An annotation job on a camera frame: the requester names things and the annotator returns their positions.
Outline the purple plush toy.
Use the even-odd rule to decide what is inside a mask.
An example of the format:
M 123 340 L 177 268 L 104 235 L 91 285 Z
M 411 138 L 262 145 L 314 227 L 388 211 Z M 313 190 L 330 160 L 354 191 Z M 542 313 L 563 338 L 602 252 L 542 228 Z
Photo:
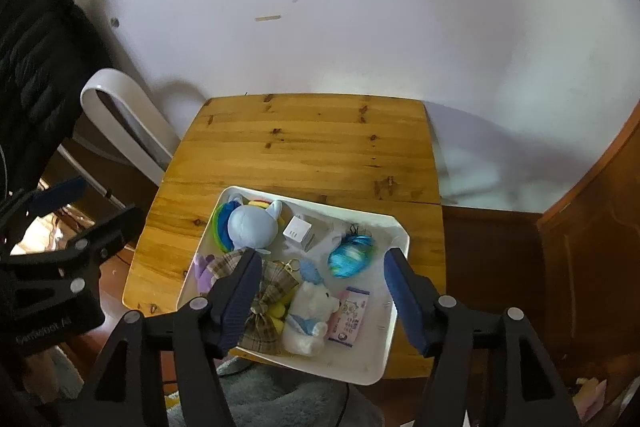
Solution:
M 215 260 L 213 255 L 197 255 L 194 260 L 196 288 L 200 295 L 206 295 L 213 286 L 213 272 L 210 265 Z

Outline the yellow plush dinosaur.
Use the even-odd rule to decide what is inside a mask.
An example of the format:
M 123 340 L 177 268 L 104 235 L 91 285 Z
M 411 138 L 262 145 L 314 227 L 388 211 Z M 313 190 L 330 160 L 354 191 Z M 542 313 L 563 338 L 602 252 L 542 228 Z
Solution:
M 295 283 L 290 290 L 268 308 L 268 315 L 270 316 L 271 322 L 278 335 L 281 335 L 283 332 L 284 320 L 288 313 L 288 307 L 295 296 L 302 277 L 299 275 L 300 261 L 298 259 L 293 258 L 288 261 L 278 260 L 277 264 L 282 265 L 283 269 L 285 269 L 285 271 L 288 272 L 288 274 L 290 274 L 295 280 Z

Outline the white bladeless fan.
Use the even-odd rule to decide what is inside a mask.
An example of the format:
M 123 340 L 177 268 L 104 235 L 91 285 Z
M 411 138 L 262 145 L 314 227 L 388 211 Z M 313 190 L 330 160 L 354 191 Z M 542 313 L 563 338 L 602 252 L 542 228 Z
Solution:
M 123 72 L 104 68 L 82 88 L 80 104 L 107 141 L 160 186 L 180 139 L 143 89 Z

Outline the grey yellow fluffy rug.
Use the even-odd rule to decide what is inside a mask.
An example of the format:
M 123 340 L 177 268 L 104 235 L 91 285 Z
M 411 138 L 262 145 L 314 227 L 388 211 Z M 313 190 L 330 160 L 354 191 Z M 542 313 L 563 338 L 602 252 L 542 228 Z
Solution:
M 233 357 L 217 374 L 238 426 L 383 426 L 355 386 Z

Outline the blue green globe ball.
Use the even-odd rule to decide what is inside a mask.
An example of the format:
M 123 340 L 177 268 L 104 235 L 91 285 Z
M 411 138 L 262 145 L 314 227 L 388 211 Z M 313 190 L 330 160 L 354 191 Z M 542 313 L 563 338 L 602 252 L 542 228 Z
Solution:
M 360 230 L 358 225 L 351 225 L 329 253 L 331 274 L 339 279 L 356 277 L 370 265 L 375 247 L 375 239 L 369 232 Z

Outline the white bear plush blue ears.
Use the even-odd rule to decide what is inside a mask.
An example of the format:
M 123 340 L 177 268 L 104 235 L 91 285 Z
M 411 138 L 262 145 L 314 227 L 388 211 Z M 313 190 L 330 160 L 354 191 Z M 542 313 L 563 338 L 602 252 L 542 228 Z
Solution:
M 281 343 L 292 355 L 312 358 L 324 349 L 329 321 L 341 301 L 326 287 L 314 262 L 300 260 L 299 275 L 302 283 L 288 307 Z

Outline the plaid fabric bow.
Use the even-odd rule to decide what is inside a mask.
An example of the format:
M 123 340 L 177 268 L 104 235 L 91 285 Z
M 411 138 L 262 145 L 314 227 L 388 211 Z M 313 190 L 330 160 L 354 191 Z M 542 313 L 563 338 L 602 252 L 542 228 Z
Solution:
M 231 251 L 229 254 L 214 256 L 210 265 L 213 272 L 213 285 L 223 277 L 228 277 L 236 268 L 244 254 L 244 249 Z M 288 272 L 278 265 L 277 261 L 262 260 L 262 278 L 257 289 L 250 311 L 243 321 L 244 331 L 238 346 L 263 355 L 278 355 L 281 352 L 281 335 L 274 328 L 268 308 L 283 297 L 293 286 L 295 280 Z

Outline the wooden cabinet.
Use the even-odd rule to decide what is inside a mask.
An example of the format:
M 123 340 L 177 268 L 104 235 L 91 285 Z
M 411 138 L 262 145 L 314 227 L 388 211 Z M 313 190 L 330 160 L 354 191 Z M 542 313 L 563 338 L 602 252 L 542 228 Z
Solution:
M 524 310 L 564 378 L 639 374 L 639 114 L 542 215 L 445 207 L 447 288 Z

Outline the white plastic tray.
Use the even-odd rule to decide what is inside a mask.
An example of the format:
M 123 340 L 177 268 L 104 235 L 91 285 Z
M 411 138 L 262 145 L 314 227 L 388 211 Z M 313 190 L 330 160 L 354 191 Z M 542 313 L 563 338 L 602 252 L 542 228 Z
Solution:
M 262 259 L 262 281 L 242 321 L 241 355 L 369 386 L 385 373 L 397 312 L 386 251 L 408 253 L 392 216 L 231 185 L 222 191 L 177 300 L 204 296 L 238 264 Z

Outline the light blue unicorn plush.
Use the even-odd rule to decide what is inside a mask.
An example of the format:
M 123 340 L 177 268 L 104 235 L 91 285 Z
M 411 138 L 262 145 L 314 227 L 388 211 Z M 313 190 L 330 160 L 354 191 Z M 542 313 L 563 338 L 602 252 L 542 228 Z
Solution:
M 250 248 L 269 256 L 270 246 L 282 225 L 282 202 L 263 202 L 240 198 L 216 207 L 212 217 L 213 238 L 224 254 Z

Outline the black puffer jacket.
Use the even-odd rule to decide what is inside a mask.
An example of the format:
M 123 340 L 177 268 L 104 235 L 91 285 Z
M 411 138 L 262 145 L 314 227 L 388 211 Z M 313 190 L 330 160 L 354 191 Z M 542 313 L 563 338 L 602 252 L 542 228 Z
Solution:
M 112 66 L 74 0 L 8 0 L 1 10 L 1 197 L 36 187 L 82 113 L 80 94 Z

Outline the small white barcode box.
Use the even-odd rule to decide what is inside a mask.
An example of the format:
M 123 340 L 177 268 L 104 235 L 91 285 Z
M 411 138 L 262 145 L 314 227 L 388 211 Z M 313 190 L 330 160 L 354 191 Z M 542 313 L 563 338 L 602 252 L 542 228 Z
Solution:
M 314 227 L 310 222 L 299 216 L 293 216 L 284 228 L 282 235 L 288 246 L 308 251 L 314 240 Z

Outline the pink tissue packet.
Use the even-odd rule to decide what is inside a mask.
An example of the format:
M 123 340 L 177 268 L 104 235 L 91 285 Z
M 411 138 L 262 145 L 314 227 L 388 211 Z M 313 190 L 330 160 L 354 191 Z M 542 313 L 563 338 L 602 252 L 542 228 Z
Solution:
M 328 339 L 340 345 L 352 347 L 357 340 L 371 294 L 348 286 L 341 295 L 341 306 L 332 315 Z

